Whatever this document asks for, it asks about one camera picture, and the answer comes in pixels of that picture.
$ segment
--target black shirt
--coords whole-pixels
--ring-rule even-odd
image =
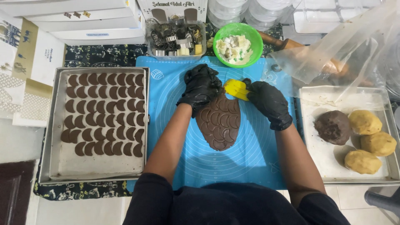
[[[153,173],[135,184],[124,225],[349,224],[327,195],[305,196],[295,209],[279,192],[253,183],[215,183],[172,190]]]

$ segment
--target blue silicone baking mat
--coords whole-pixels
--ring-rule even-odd
[[[207,63],[219,72],[218,78],[225,83],[228,79],[250,78],[260,80],[264,64],[274,64],[273,59],[260,58],[246,68],[230,68],[216,57],[205,56],[198,61],[158,61],[152,57],[140,56],[136,66],[149,67],[149,114],[148,153],[149,156],[176,108],[175,104],[185,91],[183,77],[187,70],[198,64]],[[280,82],[279,76],[266,79],[278,89],[290,82]],[[293,109],[293,99],[287,98],[289,112]],[[235,144],[219,152],[210,148],[205,141],[196,119],[191,119],[185,144],[176,170],[173,189],[182,186],[202,187],[216,182],[256,183],[275,190],[286,189],[283,182],[276,152],[275,134],[270,123],[252,103],[239,100],[241,119]],[[128,182],[128,190],[133,190],[135,181]]]

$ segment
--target baking sheet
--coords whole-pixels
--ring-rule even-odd
[[[108,156],[108,155],[96,155],[93,154],[93,156],[83,156],[80,157],[75,154],[74,148],[76,144],[73,143],[64,143],[61,142],[60,136],[61,132],[65,130],[64,128],[64,119],[67,115],[71,115],[71,113],[65,111],[65,102],[68,101],[69,98],[66,95],[65,89],[67,87],[67,80],[68,80],[68,75],[69,74],[83,74],[83,73],[88,73],[89,75],[91,73],[97,73],[100,75],[101,73],[107,73],[112,74],[112,73],[126,73],[127,75],[130,73],[133,73],[135,75],[138,74],[144,74],[144,95],[145,95],[145,115],[148,115],[148,110],[147,110],[147,93],[148,93],[148,81],[147,81],[147,75],[146,71],[142,68],[90,68],[90,69],[78,69],[78,70],[64,70],[63,72],[60,73],[60,82],[59,85],[56,87],[58,92],[57,92],[57,98],[55,101],[55,109],[54,109],[54,121],[53,121],[53,127],[52,127],[52,153],[51,153],[51,160],[50,160],[50,178],[57,180],[57,179],[101,179],[101,178],[107,178],[107,177],[115,177],[115,176],[126,176],[126,175],[137,175],[140,174],[143,170],[144,167],[144,162],[146,158],[146,143],[147,143],[147,123],[145,123],[145,127],[136,127],[135,132],[137,132],[138,129],[143,128],[145,130],[145,133],[142,137],[143,139],[143,146],[142,146],[142,153],[143,157],[135,157],[135,156],[126,156],[126,155],[120,155],[120,156]],[[102,99],[102,98],[91,98],[87,97],[84,100],[86,100],[86,104],[90,100],[105,100],[106,103],[105,105],[110,102],[110,101],[116,101],[111,98],[107,99]],[[77,100],[75,98],[74,101],[74,108],[76,104],[80,100]],[[125,111],[119,111],[116,107],[114,107],[114,114],[118,115],[119,113],[125,113],[125,118],[127,116],[127,110],[126,107],[126,102],[125,102]],[[75,116],[80,115],[78,112],[72,114]],[[116,122],[116,117],[114,118],[114,124],[116,125],[115,128],[118,127],[118,123]],[[102,133],[105,136],[107,127],[102,129]],[[84,141],[81,136],[82,133],[79,134],[78,136],[78,143],[81,141]],[[113,144],[115,144],[118,141],[122,141],[124,144],[127,142],[131,142],[130,140],[117,140],[114,141]],[[136,141],[133,141],[132,148],[137,144]]]
[[[395,124],[392,122],[393,113],[390,114],[391,109],[384,110],[384,104],[388,104],[388,102],[384,102],[382,96],[387,95],[387,92],[382,92],[376,88],[358,88],[357,93],[350,94],[340,103],[340,106],[336,106],[333,104],[333,100],[338,97],[337,89],[338,87],[334,86],[316,86],[300,89],[304,139],[324,183],[398,182],[399,166],[396,155],[399,155],[399,137],[397,132],[393,132]],[[349,115],[354,110],[368,108],[366,104],[371,103],[374,104],[374,108],[380,109],[371,110],[371,112],[382,121],[382,131],[391,134],[398,143],[393,154],[387,157],[379,157],[382,161],[382,166],[373,175],[359,174],[344,167],[346,154],[351,150],[360,149],[360,135],[352,135],[344,146],[339,146],[322,140],[314,128],[315,119],[323,113],[340,110]]]

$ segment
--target person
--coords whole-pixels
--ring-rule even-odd
[[[190,118],[221,94],[217,74],[207,64],[185,74],[185,93],[135,184],[123,224],[349,224],[326,195],[317,167],[292,123],[287,101],[266,82],[252,83],[248,99],[275,130],[291,204],[279,192],[254,183],[172,190]]]

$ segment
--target metal baking tray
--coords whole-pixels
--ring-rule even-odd
[[[62,153],[60,134],[64,126],[64,111],[66,101],[66,82],[68,74],[82,73],[133,73],[144,74],[145,81],[145,114],[147,123],[144,127],[143,157],[140,161],[141,170],[132,171],[130,160],[134,156],[98,156],[91,157],[73,156]],[[147,159],[147,128],[148,128],[148,92],[149,92],[149,68],[148,67],[113,67],[113,68],[58,68],[54,78],[50,116],[46,130],[46,137],[42,151],[41,166],[39,173],[39,183],[57,184],[71,182],[99,182],[99,181],[118,181],[135,180],[142,173],[142,169]]]
[[[394,123],[393,112],[386,90],[358,87],[356,93],[349,94],[339,105],[333,102],[345,87],[314,86],[300,89],[300,108],[304,132],[304,141],[314,160],[322,180],[328,185],[398,185],[400,172],[398,157],[400,141]],[[344,166],[344,157],[354,149],[360,149],[360,135],[352,135],[344,146],[325,142],[318,136],[314,121],[321,114],[340,110],[349,115],[358,109],[368,109],[382,122],[382,131],[389,133],[397,141],[396,150],[389,156],[379,157],[382,167],[373,175],[359,174]]]

